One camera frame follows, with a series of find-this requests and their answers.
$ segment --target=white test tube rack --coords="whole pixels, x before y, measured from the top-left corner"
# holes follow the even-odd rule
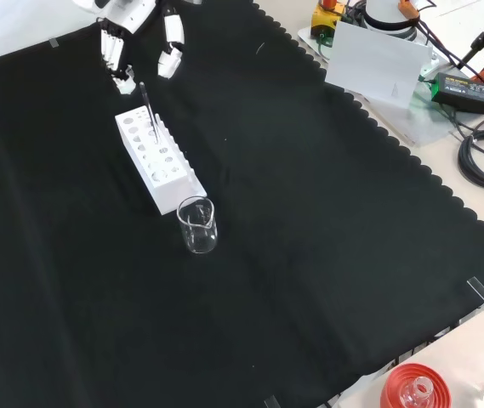
[[[160,116],[155,116],[158,135],[153,132],[144,106],[117,115],[115,119],[127,152],[164,215],[177,210],[189,197],[206,196],[206,190]]]

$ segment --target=black cloth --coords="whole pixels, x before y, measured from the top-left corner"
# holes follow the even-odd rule
[[[122,145],[142,101],[96,25],[0,58],[2,408],[313,408],[478,306],[484,223],[439,178],[249,1],[174,5],[174,79],[161,24],[132,62],[216,205],[208,255]]]

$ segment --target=power adapter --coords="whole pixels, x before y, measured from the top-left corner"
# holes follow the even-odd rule
[[[461,112],[484,113],[484,83],[440,72],[430,89],[431,100]]]

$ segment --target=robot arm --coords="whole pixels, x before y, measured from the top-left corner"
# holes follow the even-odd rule
[[[199,4],[202,0],[186,0]],[[158,75],[171,78],[181,63],[185,34],[181,18],[165,0],[73,0],[80,8],[101,18],[101,53],[113,80],[121,89],[129,81],[132,85],[127,64],[123,61],[124,43],[147,20],[155,8],[162,9],[165,27],[165,47],[158,61]]]

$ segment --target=white paper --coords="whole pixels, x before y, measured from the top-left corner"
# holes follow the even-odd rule
[[[432,48],[339,22],[326,82],[407,109]]]

